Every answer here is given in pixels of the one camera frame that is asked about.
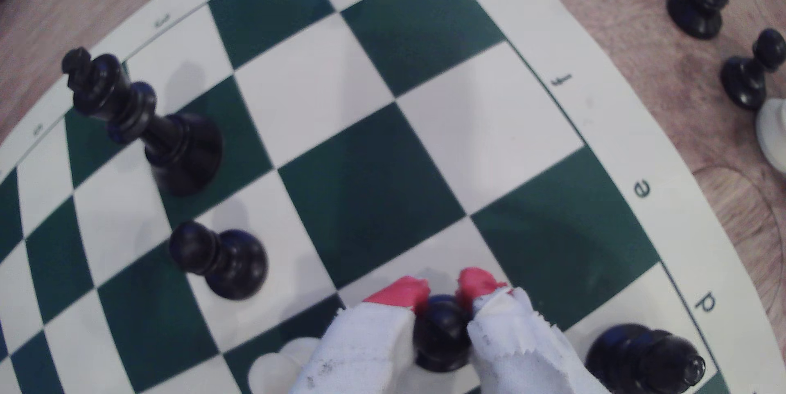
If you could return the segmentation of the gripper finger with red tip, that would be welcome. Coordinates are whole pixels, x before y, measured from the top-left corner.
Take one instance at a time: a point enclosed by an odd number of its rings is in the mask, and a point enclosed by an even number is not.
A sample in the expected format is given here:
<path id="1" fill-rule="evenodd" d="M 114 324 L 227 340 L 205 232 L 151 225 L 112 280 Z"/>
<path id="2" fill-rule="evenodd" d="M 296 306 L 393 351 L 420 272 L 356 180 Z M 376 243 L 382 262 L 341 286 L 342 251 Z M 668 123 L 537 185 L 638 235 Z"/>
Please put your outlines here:
<path id="1" fill-rule="evenodd" d="M 341 311 L 290 393 L 394 393 L 415 362 L 414 326 L 429 294 L 427 279 L 404 276 Z"/>
<path id="2" fill-rule="evenodd" d="M 457 298 L 473 313 L 470 359 L 482 393 L 608 393 L 523 288 L 482 268 L 463 269 L 457 282 Z"/>

